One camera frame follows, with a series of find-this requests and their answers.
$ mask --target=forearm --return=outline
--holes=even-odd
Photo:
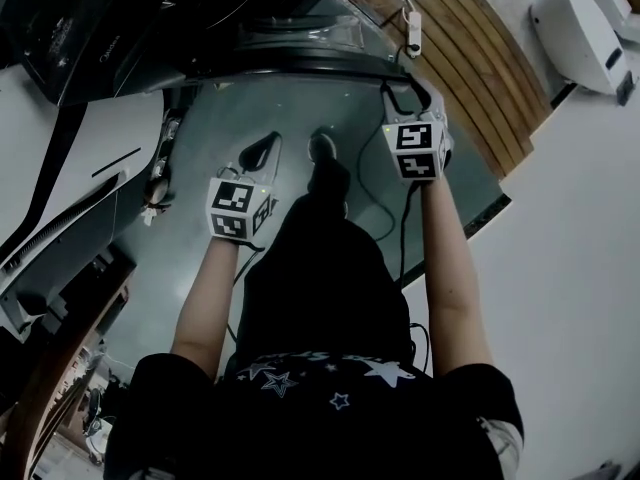
[[[171,352],[215,377],[224,344],[238,246],[212,239],[182,307]]]
[[[492,364],[478,277],[446,179],[422,188],[422,221],[434,373]]]

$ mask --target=transparent plastic container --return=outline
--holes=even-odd
[[[364,52],[360,20],[355,16],[264,18],[243,23],[237,50],[324,48]]]

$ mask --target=person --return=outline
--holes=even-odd
[[[238,246],[214,238],[170,354],[136,368],[105,478],[514,478],[522,420],[510,381],[493,366],[446,179],[421,187],[429,377],[411,364],[408,306],[380,249],[345,218],[349,174],[331,138],[316,134],[309,157],[308,194],[247,274],[224,378],[214,384]]]

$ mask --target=shoe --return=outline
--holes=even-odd
[[[338,150],[335,143],[325,133],[316,133],[309,139],[307,152],[309,160],[314,164],[317,164],[323,158],[333,158],[334,160],[338,158]]]

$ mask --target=white power strip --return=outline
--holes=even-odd
[[[422,54],[422,15],[417,11],[409,13],[407,36],[407,55],[415,59]]]

